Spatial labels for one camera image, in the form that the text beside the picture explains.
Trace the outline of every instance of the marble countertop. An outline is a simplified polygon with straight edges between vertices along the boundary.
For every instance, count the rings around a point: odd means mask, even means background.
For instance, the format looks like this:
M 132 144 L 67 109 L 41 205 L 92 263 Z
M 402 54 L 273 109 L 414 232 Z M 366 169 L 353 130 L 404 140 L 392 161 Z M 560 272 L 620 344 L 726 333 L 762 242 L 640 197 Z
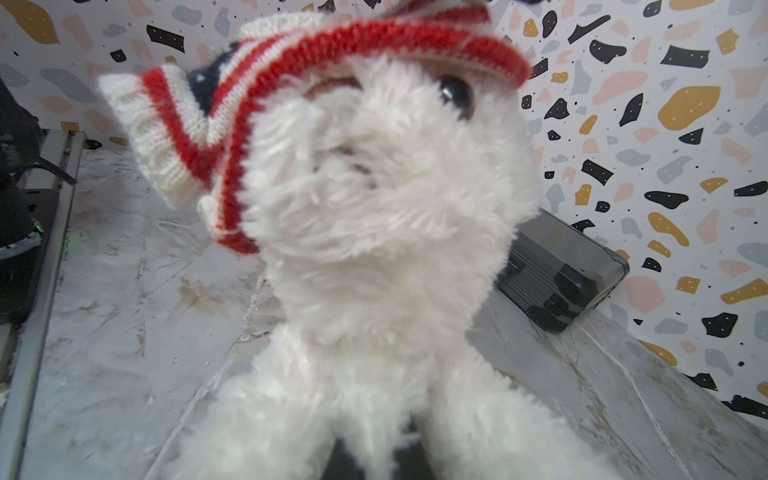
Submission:
M 168 210 L 129 153 L 87 153 L 79 180 L 20 478 L 160 478 L 284 314 L 263 265 Z M 768 478 L 768 433 L 608 319 L 551 335 L 494 292 L 469 338 L 627 480 Z

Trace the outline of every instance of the striped knit hat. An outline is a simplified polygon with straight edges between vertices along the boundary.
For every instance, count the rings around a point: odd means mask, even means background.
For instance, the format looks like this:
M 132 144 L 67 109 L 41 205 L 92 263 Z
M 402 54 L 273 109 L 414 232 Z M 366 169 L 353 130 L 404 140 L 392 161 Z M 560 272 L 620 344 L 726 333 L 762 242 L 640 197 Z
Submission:
M 352 55 L 390 54 L 464 64 L 519 87 L 530 75 L 528 63 L 491 35 L 490 21 L 485 4 L 472 0 L 411 0 L 355 22 L 312 12 L 276 15 L 244 25 L 228 52 L 190 74 L 163 65 L 140 77 L 105 75 L 99 83 L 160 195 L 171 206 L 199 199 L 218 243 L 255 253 L 240 229 L 237 192 L 249 119 L 282 80 Z

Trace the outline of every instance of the white teddy bear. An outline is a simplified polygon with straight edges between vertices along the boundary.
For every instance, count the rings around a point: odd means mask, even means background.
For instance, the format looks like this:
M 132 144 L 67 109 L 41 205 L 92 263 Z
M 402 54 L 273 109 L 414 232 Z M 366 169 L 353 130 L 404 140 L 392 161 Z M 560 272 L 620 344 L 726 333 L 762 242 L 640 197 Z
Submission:
M 540 196 L 484 4 L 263 18 L 211 66 L 105 75 L 169 204 L 259 252 L 288 321 L 170 466 L 177 480 L 319 478 L 337 439 L 368 480 L 414 441 L 443 480 L 616 479 L 465 332 Z

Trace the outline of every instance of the plush toy head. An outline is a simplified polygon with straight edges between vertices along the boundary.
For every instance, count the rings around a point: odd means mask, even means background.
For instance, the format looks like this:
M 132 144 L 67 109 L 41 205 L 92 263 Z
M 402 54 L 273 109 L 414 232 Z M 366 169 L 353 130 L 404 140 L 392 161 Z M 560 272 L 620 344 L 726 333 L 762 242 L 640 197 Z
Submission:
M 454 0 L 358 22 L 278 15 L 208 68 L 101 88 L 157 191 L 196 200 L 238 252 L 337 261 L 466 228 L 508 236 L 538 196 L 515 113 L 529 70 L 488 21 Z

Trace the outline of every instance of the patterned wall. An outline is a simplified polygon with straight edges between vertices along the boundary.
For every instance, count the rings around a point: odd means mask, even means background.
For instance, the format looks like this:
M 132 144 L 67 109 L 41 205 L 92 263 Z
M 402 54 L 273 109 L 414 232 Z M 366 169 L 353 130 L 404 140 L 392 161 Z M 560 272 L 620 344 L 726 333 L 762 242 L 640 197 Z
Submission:
M 394 2 L 322 1 L 0 0 L 0 77 L 44 127 L 121 148 L 95 76 L 195 68 L 257 16 Z M 766 0 L 490 5 L 535 65 L 521 108 L 545 203 L 631 264 L 598 308 L 768 428 Z
M 535 65 L 545 204 L 631 265 L 598 309 L 768 428 L 766 2 L 513 3 L 497 32 Z

